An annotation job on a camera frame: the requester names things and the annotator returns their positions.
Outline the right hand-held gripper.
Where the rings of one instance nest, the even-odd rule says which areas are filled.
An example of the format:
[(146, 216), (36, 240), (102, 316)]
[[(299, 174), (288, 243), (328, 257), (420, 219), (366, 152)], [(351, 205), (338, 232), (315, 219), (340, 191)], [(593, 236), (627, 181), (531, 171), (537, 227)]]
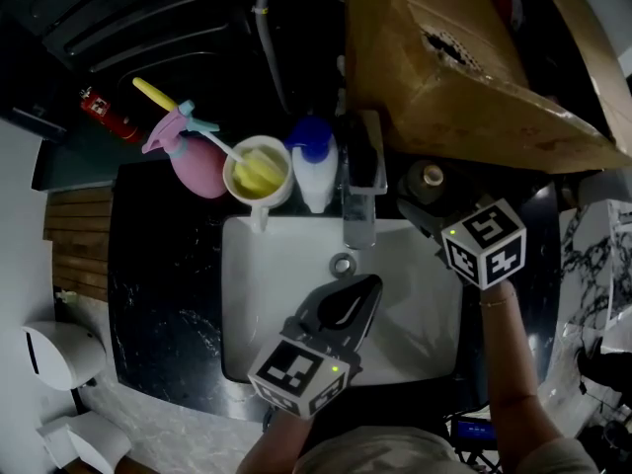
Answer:
[(429, 204), (428, 211), (405, 197), (396, 203), (412, 225), (440, 245), (436, 256), (446, 267), (481, 290), (525, 265), (526, 227), (503, 198), (470, 213), (439, 201)]

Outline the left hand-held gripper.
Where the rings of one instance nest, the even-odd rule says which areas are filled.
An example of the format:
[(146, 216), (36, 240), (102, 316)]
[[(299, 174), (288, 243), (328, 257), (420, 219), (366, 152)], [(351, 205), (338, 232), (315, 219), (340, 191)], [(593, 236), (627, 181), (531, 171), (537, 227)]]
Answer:
[(361, 372), (350, 338), (367, 335), (382, 291), (383, 281), (375, 274), (344, 277), (312, 290), (251, 365), (248, 377), (258, 395), (301, 420), (331, 403)]

